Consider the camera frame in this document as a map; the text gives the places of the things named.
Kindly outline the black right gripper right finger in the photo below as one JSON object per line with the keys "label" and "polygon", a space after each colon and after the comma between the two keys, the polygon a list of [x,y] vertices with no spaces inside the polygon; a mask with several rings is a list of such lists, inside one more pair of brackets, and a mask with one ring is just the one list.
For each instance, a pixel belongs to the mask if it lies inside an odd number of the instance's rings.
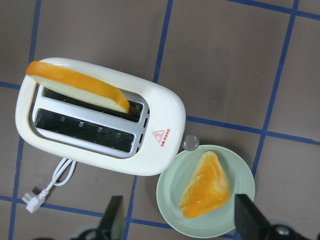
{"label": "black right gripper right finger", "polygon": [[234,198],[234,225],[242,240],[269,240],[271,224],[246,194]]}

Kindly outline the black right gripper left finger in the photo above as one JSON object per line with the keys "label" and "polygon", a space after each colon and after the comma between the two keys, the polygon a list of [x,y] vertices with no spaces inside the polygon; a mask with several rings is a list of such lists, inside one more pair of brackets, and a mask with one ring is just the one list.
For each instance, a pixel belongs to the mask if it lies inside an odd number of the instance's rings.
{"label": "black right gripper left finger", "polygon": [[121,195],[112,196],[98,226],[103,240],[121,240],[125,230],[124,203]]}

